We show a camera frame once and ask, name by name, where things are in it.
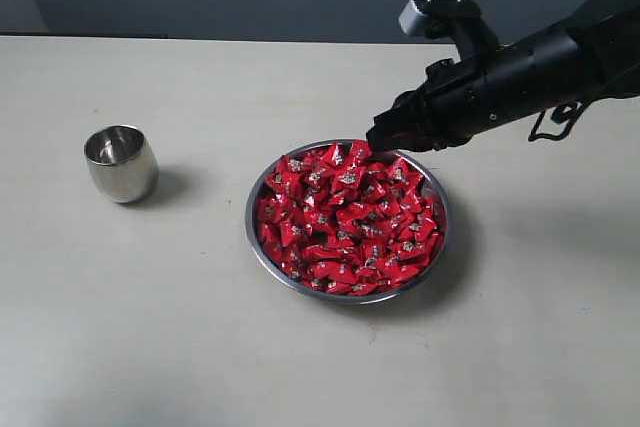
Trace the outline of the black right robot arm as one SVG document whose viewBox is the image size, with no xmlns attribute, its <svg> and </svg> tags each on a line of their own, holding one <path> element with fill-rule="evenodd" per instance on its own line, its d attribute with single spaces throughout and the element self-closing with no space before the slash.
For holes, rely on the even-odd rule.
<svg viewBox="0 0 640 427">
<path fill-rule="evenodd" d="M 409 0 L 399 16 L 411 37 L 451 39 L 460 59 L 425 69 L 426 80 L 377 115 L 374 151 L 427 152 L 533 116 L 528 139 L 561 141 L 586 109 L 639 94 L 639 0 L 587 0 L 574 13 L 508 45 L 473 0 Z"/>
</svg>

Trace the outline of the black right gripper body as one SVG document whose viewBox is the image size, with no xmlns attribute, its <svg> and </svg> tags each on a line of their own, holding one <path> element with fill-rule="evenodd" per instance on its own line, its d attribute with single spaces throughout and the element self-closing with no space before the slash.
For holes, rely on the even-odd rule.
<svg viewBox="0 0 640 427">
<path fill-rule="evenodd" d="M 373 127 L 411 134 L 413 150 L 442 150 L 580 96 L 579 77 L 563 67 L 500 66 L 436 84 L 451 73 L 450 67 L 440 68 L 418 88 L 400 94 L 389 110 L 374 117 Z"/>
</svg>

